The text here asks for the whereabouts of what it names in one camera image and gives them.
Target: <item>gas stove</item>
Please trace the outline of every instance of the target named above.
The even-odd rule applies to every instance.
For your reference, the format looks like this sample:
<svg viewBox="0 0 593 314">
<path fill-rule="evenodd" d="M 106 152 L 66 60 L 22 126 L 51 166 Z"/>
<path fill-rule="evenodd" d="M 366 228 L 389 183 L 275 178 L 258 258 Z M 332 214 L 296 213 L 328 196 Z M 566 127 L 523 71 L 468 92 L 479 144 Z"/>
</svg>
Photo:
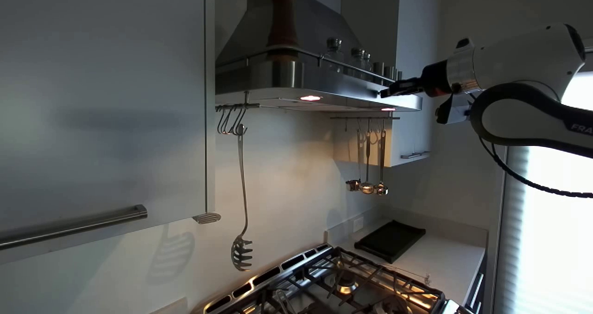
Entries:
<svg viewBox="0 0 593 314">
<path fill-rule="evenodd" d="M 442 291 L 342 248 L 292 257 L 193 314 L 467 313 Z"/>
</svg>

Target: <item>electrical outlet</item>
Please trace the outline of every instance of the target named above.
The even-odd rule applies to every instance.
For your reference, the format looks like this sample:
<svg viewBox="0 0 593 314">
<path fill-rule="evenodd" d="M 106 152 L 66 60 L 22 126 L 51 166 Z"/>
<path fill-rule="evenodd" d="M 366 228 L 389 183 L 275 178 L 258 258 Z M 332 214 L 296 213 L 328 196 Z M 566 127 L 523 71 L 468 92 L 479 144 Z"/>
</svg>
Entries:
<svg viewBox="0 0 593 314">
<path fill-rule="evenodd" d="M 352 232 L 360 231 L 364 225 L 365 217 L 354 219 L 352 222 Z"/>
</svg>

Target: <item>hood light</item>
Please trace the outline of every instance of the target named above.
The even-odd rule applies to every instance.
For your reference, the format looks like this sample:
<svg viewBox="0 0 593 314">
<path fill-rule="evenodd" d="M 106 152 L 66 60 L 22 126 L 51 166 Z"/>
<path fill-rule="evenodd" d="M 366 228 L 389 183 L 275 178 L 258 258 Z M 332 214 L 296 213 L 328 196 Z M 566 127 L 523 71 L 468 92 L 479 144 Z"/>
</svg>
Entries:
<svg viewBox="0 0 593 314">
<path fill-rule="evenodd" d="M 301 96 L 301 100 L 303 101 L 319 101 L 321 99 L 322 97 L 314 95 Z"/>
</svg>

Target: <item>black cable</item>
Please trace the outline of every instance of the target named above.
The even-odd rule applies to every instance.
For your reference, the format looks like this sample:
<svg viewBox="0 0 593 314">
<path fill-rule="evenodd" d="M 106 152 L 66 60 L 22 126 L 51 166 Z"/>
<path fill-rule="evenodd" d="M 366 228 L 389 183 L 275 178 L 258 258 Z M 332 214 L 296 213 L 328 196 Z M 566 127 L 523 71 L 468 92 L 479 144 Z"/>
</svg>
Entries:
<svg viewBox="0 0 593 314">
<path fill-rule="evenodd" d="M 506 173 L 508 173 L 509 175 L 514 177 L 517 181 L 519 181 L 529 187 L 536 188 L 541 191 L 549 192 L 550 194 L 555 194 L 555 195 L 560 195 L 560 196 L 568 196 L 568 197 L 577 197 L 577 198 L 593 198 L 593 193 L 591 193 L 591 192 L 572 192 L 572 191 L 558 190 L 558 189 L 544 187 L 543 185 L 538 185 L 537 183 L 533 183 L 532 181 L 529 181 L 525 177 L 517 174 L 514 170 L 510 169 L 509 166 L 507 166 L 504 163 L 504 161 L 502 161 L 500 159 L 500 157 L 498 157 L 498 154 L 496 154 L 496 149 L 494 147 L 494 144 L 491 144 L 492 145 L 492 151 L 491 151 L 486 147 L 484 140 L 481 137 L 478 137 L 478 138 L 480 138 L 480 143 L 482 144 L 484 149 L 488 152 L 488 154 L 490 154 L 490 156 L 494 159 L 496 164 L 498 164 L 498 166 L 500 166 L 500 168 L 504 169 L 504 171 Z"/>
</svg>

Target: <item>cabinet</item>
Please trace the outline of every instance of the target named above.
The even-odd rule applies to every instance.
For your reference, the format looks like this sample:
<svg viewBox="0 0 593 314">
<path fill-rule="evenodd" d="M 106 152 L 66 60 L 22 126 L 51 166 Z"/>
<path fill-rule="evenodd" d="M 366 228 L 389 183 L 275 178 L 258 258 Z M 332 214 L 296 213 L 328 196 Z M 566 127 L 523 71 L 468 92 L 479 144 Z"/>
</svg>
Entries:
<svg viewBox="0 0 593 314">
<path fill-rule="evenodd" d="M 424 66 L 437 61 L 439 0 L 342 0 L 341 10 L 372 61 L 395 65 L 403 78 L 417 77 Z M 394 113 L 400 119 L 387 128 L 386 166 L 430 155 L 434 110 L 432 100 L 420 95 L 421 111 Z M 340 127 L 343 124 L 334 131 L 334 158 L 356 162 L 356 130 L 344 132 Z M 370 164 L 377 164 L 377 152 L 371 149 Z"/>
<path fill-rule="evenodd" d="M 0 264 L 212 209 L 214 0 L 0 2 L 0 238 L 148 215 Z"/>
</svg>

